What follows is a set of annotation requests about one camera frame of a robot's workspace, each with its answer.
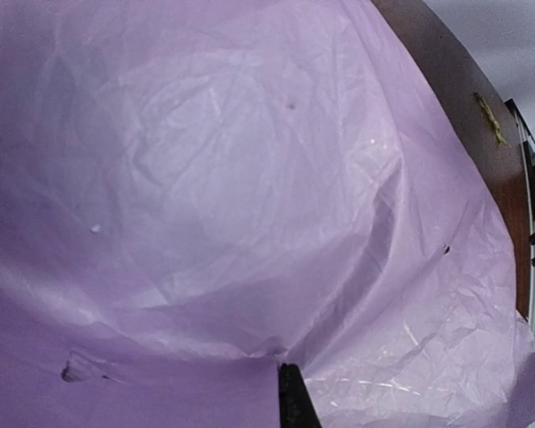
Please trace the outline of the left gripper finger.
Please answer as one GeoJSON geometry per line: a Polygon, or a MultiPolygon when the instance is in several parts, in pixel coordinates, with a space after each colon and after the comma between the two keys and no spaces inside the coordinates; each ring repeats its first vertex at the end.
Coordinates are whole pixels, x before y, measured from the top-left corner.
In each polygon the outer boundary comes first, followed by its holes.
{"type": "Polygon", "coordinates": [[[321,428],[300,368],[282,364],[278,369],[278,397],[282,428],[321,428]]]}

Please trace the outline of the purple pink wrapping paper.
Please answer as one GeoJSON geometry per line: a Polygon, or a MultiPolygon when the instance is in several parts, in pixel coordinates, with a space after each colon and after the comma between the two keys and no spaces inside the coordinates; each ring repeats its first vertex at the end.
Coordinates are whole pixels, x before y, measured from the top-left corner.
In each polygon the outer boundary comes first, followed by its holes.
{"type": "Polygon", "coordinates": [[[524,427],[497,204],[368,1],[0,1],[0,427],[524,427]]]}

